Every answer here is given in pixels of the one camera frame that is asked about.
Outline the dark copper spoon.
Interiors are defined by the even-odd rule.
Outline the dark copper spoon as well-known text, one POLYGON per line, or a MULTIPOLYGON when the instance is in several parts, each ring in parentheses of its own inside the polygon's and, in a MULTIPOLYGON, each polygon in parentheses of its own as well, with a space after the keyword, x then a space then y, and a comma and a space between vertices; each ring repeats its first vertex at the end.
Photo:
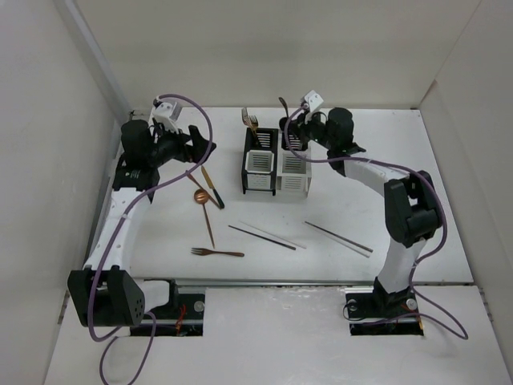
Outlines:
POLYGON ((278 100, 279 100, 281 106, 284 108, 285 118, 288 119, 289 118, 289 106, 288 106, 287 102, 281 96, 278 97, 278 100))

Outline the copper fork long handle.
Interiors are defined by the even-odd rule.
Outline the copper fork long handle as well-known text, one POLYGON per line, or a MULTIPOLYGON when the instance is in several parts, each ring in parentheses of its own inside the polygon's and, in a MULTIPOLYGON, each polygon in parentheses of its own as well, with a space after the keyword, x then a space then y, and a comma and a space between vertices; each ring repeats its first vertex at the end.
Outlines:
POLYGON ((248 109, 246 107, 243 107, 241 109, 241 119, 242 119, 243 123, 251 130, 248 117, 249 117, 248 109))

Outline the silver fork green handle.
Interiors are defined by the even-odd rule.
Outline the silver fork green handle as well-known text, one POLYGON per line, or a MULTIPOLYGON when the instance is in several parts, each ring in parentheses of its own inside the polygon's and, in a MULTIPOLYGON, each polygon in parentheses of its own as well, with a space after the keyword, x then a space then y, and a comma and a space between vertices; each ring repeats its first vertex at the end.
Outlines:
POLYGON ((250 115, 248 117, 248 119, 249 119, 249 123, 250 123, 250 128, 253 133, 253 137, 255 138, 255 141, 258 141, 258 135, 257 135, 257 129, 259 128, 258 119, 255 115, 250 115))

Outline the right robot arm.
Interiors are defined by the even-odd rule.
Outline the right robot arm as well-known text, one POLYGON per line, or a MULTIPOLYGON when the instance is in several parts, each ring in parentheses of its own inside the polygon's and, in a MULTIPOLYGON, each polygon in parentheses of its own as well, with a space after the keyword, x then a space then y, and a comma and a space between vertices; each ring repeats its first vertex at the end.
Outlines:
POLYGON ((335 172, 383 197, 390 235, 386 259, 371 292, 347 297, 348 315, 356 321, 405 315, 407 303, 416 299, 413 276, 418 263, 425 260, 421 252, 438 229, 446 229, 446 215, 430 174, 364 157, 364 148, 353 136, 353 115, 342 107, 331 109, 323 118, 303 105, 281 118, 279 127, 287 149, 293 147, 292 139, 302 145, 315 142, 326 149, 325 162, 335 172))

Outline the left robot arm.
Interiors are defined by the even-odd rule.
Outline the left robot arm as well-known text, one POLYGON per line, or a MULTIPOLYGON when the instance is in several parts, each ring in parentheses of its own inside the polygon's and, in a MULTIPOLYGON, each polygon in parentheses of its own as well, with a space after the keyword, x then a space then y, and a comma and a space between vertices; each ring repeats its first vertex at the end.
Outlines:
POLYGON ((160 182, 159 168, 170 160, 201 163, 216 147, 194 125, 173 132, 144 120, 121 127, 121 144, 101 234, 83 268, 71 271, 67 280, 83 326, 137 326, 150 310, 161 318, 177 313, 172 281, 132 277, 135 239, 160 182))

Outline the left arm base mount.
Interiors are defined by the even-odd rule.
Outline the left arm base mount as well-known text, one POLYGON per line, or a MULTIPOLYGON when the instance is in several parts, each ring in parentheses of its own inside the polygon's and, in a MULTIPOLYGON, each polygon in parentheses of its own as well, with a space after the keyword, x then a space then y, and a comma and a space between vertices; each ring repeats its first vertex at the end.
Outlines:
POLYGON ((138 280, 145 310, 156 318, 156 337, 203 335, 205 292, 181 289, 175 280, 138 280))

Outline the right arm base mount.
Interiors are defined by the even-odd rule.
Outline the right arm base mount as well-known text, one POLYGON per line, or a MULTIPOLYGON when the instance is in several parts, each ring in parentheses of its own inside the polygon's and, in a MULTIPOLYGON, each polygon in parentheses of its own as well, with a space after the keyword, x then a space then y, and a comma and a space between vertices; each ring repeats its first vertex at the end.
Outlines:
POLYGON ((355 288, 345 294, 345 318, 352 336, 423 336, 415 295, 404 290, 390 300, 376 290, 355 288))

